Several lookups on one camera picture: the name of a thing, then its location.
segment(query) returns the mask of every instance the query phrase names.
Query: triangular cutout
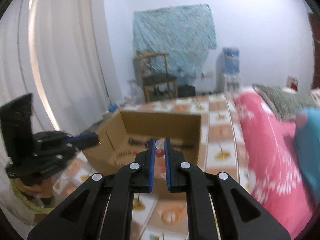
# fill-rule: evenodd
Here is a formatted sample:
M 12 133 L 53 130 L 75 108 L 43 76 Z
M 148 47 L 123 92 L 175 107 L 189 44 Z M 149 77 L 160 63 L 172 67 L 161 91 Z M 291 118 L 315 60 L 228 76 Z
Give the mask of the triangular cutout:
M 231 189 L 231 194 L 236 202 L 236 206 L 243 222 L 249 222 L 261 215 L 259 210 L 252 205 L 250 201 L 246 199 L 237 189 Z
M 77 222 L 89 193 L 90 190 L 85 190 L 82 192 L 79 197 L 74 199 L 73 202 L 65 208 L 65 210 L 61 213 L 61 217 L 71 222 Z

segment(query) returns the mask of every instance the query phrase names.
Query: silver screw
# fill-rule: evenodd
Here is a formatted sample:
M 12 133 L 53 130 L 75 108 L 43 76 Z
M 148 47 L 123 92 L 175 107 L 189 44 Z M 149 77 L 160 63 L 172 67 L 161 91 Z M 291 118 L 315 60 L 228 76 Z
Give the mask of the silver screw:
M 139 163 L 131 163 L 130 164 L 130 168 L 133 169 L 133 170 L 136 170 L 140 167 Z
M 181 163 L 180 166 L 184 169 L 189 169 L 191 167 L 190 163 L 187 163 L 187 162 Z
M 229 177 L 228 174 L 226 174 L 225 172 L 220 172 L 218 176 L 220 179 L 224 180 L 226 180 Z
M 98 180 L 102 179 L 102 175 L 100 173 L 95 173 L 92 175 L 92 179 L 94 181 L 98 181 Z

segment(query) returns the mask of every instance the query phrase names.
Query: chair backrest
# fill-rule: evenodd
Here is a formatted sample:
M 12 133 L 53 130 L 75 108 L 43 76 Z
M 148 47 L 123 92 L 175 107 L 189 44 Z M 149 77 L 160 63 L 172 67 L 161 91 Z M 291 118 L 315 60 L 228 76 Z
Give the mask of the chair backrest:
M 150 76 L 152 75 L 152 65 L 151 65 L 151 58 L 153 57 L 164 57 L 164 68 L 165 72 L 168 74 L 168 65 L 167 65 L 167 58 L 168 55 L 165 52 L 152 52 L 150 50 L 146 50 L 144 52 L 140 52 L 137 50 L 137 61 L 140 65 L 139 73 L 141 77 Z

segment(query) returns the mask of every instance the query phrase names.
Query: teal blanket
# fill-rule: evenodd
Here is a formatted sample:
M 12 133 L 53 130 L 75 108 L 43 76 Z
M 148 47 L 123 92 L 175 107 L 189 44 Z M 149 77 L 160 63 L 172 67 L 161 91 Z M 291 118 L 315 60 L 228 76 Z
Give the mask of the teal blanket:
M 215 49 L 216 33 L 207 4 L 134 12 L 133 48 L 169 53 L 169 73 L 182 69 L 185 75 L 201 73 L 209 49 Z M 161 57 L 152 59 L 157 72 L 164 72 Z

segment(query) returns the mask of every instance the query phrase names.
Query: black seat cushion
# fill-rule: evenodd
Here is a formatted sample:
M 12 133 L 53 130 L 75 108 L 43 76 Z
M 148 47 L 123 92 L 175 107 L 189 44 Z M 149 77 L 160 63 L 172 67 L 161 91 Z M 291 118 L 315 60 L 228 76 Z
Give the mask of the black seat cushion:
M 162 83 L 172 82 L 177 80 L 177 77 L 174 75 L 166 73 L 157 73 L 148 77 L 142 78 L 142 84 L 145 86 L 158 85 Z

